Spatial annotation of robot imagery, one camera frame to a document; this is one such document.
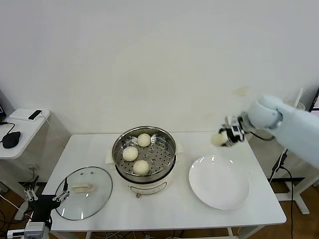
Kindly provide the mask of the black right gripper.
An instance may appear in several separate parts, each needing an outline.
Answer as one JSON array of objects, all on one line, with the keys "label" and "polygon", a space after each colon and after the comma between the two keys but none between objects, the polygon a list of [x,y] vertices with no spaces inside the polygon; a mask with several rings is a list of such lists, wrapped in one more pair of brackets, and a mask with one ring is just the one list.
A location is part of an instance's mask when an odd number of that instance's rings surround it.
[{"label": "black right gripper", "polygon": [[232,125],[229,129],[227,127],[222,127],[219,129],[218,133],[223,133],[228,131],[228,139],[223,144],[223,147],[233,147],[238,142],[243,142],[245,139],[245,132],[240,125]]}]

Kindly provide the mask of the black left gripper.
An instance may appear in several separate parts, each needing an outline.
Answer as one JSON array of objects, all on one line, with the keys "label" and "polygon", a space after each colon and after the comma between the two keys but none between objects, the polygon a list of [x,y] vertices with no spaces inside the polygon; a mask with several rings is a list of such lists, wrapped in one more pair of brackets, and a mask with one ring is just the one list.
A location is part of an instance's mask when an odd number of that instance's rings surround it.
[{"label": "black left gripper", "polygon": [[67,178],[64,179],[62,193],[59,195],[36,195],[35,187],[37,185],[39,176],[27,183],[27,187],[24,191],[27,200],[29,201],[29,206],[33,209],[34,212],[49,211],[58,208],[61,204],[61,201],[64,201],[70,194],[68,190]]}]

